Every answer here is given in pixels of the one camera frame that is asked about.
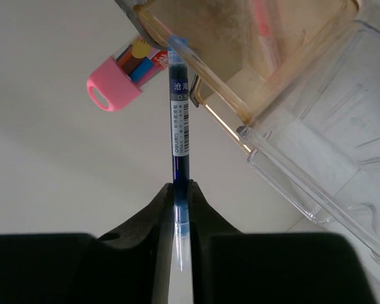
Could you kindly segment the pink capped marker tube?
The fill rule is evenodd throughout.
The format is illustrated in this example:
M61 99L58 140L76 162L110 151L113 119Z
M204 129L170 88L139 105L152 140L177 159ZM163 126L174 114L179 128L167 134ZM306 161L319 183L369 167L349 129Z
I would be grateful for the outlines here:
M167 67L167 51L151 46L139 35L90 74L86 82L87 93L102 110L119 111L135 100L144 85Z

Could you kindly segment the dark blue pen refill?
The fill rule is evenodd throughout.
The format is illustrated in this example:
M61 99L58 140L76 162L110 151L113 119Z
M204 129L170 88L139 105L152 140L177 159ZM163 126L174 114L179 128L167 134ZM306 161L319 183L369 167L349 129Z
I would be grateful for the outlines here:
M189 82L184 60L168 49L170 130L174 187L174 227L177 264L187 270L190 260L190 231L187 191L189 174Z

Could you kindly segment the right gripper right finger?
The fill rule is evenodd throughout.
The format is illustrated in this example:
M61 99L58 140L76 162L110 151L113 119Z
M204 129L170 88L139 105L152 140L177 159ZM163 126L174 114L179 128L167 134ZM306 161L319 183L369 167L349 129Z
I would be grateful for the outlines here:
M329 232L247 234L188 186L195 303L375 303L353 246Z

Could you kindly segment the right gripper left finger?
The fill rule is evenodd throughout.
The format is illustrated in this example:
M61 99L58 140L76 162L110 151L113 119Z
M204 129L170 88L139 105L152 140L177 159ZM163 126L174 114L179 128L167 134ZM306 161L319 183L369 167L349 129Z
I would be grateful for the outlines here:
M166 303L173 186L100 237L0 234L0 303Z

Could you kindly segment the blue gel pen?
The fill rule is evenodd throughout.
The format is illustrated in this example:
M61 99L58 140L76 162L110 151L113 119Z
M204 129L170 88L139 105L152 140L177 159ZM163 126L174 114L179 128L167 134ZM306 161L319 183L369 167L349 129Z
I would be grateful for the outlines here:
M243 123L250 121L251 114L246 103L187 46L185 40L171 35L167 44L168 50L173 52L173 63L168 61L170 66L186 65L192 68L196 75L201 77L202 81L226 102Z

